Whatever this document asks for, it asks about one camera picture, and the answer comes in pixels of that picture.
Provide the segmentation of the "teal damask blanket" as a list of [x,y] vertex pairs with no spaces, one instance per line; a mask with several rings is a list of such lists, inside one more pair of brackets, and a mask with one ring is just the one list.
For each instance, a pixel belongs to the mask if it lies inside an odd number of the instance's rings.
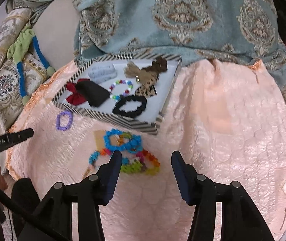
[[[36,22],[54,0],[12,0]],[[279,87],[286,85],[286,46],[273,0],[72,0],[80,14],[74,59],[105,54],[181,55],[237,64],[262,60]]]

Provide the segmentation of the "black fabric hair piece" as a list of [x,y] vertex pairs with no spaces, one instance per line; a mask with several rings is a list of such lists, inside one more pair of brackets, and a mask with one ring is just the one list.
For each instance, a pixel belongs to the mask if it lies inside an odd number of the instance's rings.
[[110,93],[91,80],[78,81],[76,90],[89,103],[91,107],[100,107],[110,98]]

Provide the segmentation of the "beige plain pillow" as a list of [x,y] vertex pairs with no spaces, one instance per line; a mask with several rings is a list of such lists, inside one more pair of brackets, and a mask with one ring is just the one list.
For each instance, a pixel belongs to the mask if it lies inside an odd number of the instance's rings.
[[40,50],[55,70],[74,59],[74,37],[79,19],[80,13],[72,0],[54,0],[33,26]]

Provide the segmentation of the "light blue fluffy scrunchie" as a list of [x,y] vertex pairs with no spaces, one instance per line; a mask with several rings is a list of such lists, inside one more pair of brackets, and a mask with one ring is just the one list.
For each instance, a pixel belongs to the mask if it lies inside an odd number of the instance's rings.
[[97,84],[104,83],[117,77],[117,71],[113,64],[97,65],[89,68],[87,75],[89,79]]

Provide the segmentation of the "tan mesh leopard bow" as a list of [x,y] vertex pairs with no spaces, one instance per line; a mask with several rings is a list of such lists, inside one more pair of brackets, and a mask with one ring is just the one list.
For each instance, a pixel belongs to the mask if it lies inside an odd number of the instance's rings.
[[132,61],[128,61],[127,66],[124,68],[124,74],[127,78],[135,78],[136,82],[140,84],[135,91],[135,96],[148,98],[157,95],[155,84],[159,76],[156,72],[140,69]]

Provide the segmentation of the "dark brown scrunchie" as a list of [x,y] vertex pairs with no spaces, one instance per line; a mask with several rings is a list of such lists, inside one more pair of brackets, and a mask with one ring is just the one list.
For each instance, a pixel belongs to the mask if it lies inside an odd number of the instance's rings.
[[167,72],[167,60],[162,56],[158,56],[155,61],[152,61],[151,66],[142,68],[147,72],[156,72],[158,75]]

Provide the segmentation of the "green blue stuffed toy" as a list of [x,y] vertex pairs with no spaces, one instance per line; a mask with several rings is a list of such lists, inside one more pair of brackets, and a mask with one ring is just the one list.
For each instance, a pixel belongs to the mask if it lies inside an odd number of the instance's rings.
[[49,62],[43,55],[40,50],[40,46],[38,44],[38,39],[36,37],[35,32],[33,31],[31,24],[26,24],[25,27],[21,30],[16,40],[10,45],[7,51],[7,58],[12,59],[12,61],[16,64],[18,74],[19,74],[19,93],[22,98],[22,104],[25,106],[30,100],[30,96],[27,94],[25,88],[25,76],[23,71],[23,61],[28,60],[27,55],[29,55],[30,47],[33,47],[36,51],[36,54],[46,69],[47,76],[51,77],[55,69],[50,66]]

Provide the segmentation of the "embroidered floral cushion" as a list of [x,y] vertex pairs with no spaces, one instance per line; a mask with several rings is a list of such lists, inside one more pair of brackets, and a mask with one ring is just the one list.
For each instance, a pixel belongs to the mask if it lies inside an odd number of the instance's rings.
[[[25,88],[29,96],[47,80],[43,65],[32,54],[23,61]],[[19,74],[15,63],[9,59],[0,68],[0,117],[6,129],[10,128],[23,111],[19,93]]]

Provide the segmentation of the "cream roll bolster pillow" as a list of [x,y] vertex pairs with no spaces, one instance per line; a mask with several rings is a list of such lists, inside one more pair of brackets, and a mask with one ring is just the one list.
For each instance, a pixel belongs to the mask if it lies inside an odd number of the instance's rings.
[[32,10],[18,8],[12,10],[0,24],[0,67],[6,57],[8,48],[16,40],[20,31],[30,19]]

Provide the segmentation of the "pink quilted bedspread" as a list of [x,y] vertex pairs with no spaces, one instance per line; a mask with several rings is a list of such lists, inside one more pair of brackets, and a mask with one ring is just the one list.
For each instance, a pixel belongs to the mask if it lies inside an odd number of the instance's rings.
[[[83,179],[96,150],[94,133],[111,125],[75,115],[57,130],[54,95],[75,74],[69,63],[41,85],[11,127],[34,136],[6,153],[14,179],[30,178],[40,197],[57,181]],[[286,104],[263,63],[252,67],[199,61],[182,68],[157,135],[142,135],[160,162],[154,175],[121,174],[115,195],[102,207],[107,240],[186,240],[193,208],[180,196],[171,168],[178,150],[198,173],[219,183],[239,181],[275,240],[286,231]]]

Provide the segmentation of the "red bow hair clip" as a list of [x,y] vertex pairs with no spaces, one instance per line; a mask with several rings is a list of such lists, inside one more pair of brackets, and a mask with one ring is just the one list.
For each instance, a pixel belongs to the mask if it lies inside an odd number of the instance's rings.
[[79,79],[76,83],[72,83],[72,82],[67,82],[66,83],[66,89],[71,92],[72,94],[70,96],[68,96],[66,98],[66,101],[74,106],[78,106],[80,104],[83,104],[84,102],[86,102],[85,97],[83,97],[83,95],[81,93],[79,93],[76,89],[76,85],[80,82],[83,81],[90,81],[90,79],[87,78],[81,78]]

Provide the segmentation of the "black scrunchie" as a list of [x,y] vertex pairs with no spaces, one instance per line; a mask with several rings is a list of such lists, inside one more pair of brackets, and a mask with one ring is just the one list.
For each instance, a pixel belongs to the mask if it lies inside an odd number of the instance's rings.
[[144,96],[130,95],[119,100],[112,110],[112,113],[122,117],[135,118],[140,116],[147,106],[147,99]]

